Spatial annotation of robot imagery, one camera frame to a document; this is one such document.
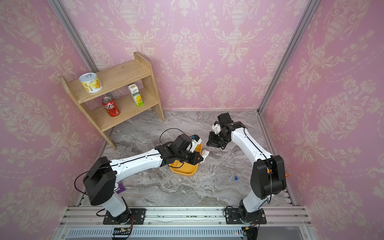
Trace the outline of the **white wiping cloth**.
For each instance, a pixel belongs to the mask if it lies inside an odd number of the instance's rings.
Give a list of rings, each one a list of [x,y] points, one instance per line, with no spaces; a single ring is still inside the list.
[[[201,164],[205,162],[205,160],[207,159],[207,157],[209,156],[209,151],[208,150],[203,150],[202,153],[201,153],[201,156],[203,158],[203,160],[201,161]]]

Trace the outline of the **yellow plastic basin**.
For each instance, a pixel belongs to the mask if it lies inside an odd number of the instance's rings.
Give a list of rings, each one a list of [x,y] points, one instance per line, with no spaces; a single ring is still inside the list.
[[[196,173],[198,166],[199,164],[191,165],[188,163],[174,161],[172,164],[170,164],[170,169],[177,175],[184,177],[192,177]]]

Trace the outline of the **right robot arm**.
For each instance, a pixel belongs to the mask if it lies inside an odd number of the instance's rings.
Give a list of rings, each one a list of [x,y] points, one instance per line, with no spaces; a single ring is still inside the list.
[[[284,160],[257,143],[241,122],[220,124],[216,121],[212,129],[207,142],[208,147],[223,150],[228,143],[233,142],[251,162],[251,190],[240,201],[238,211],[243,222],[253,222],[262,214],[263,204],[269,204],[273,196],[287,188]]]

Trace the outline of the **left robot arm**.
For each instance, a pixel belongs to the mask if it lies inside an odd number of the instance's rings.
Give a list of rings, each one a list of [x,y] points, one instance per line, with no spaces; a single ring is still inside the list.
[[[197,165],[209,155],[209,151],[197,152],[202,139],[197,135],[179,135],[174,141],[160,144],[150,151],[120,160],[99,158],[90,170],[85,172],[83,184],[92,206],[106,210],[105,220],[112,224],[134,223],[124,198],[116,192],[118,182],[148,169],[169,166],[175,161]]]

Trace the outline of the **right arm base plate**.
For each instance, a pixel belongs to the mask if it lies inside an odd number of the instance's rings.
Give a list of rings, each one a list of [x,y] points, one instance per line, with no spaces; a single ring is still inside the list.
[[[248,213],[243,208],[226,207],[223,209],[223,215],[226,218],[227,225],[236,225],[236,224],[265,225],[267,223],[264,209],[259,209],[253,213]]]

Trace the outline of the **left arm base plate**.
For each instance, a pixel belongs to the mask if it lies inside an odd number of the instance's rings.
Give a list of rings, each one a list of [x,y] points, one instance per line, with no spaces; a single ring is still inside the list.
[[[118,217],[113,217],[110,212],[106,212],[104,225],[143,225],[146,217],[145,208],[133,208],[126,210]]]

